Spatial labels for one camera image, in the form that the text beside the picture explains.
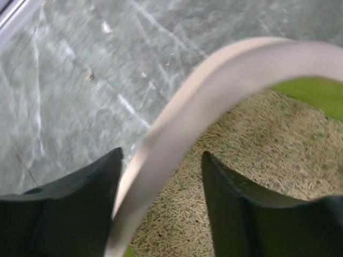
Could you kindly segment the beige green litter box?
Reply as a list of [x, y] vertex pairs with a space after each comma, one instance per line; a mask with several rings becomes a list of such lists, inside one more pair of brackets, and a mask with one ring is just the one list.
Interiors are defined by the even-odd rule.
[[151, 126], [118, 185], [106, 256], [123, 256], [148, 207], [197, 138], [240, 100], [283, 81], [342, 81], [342, 48], [252, 37], [205, 59]]

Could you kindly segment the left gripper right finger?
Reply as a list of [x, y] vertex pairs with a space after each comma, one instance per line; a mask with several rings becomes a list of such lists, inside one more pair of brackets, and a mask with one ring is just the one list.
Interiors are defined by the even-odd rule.
[[342, 196], [294, 199], [210, 152], [202, 154], [202, 180], [216, 256], [342, 256]]

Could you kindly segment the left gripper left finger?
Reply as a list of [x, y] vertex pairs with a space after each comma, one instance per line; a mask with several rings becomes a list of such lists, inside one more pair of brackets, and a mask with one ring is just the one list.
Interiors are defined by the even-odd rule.
[[1, 256], [103, 256], [122, 159], [115, 148], [58, 180], [1, 196]]

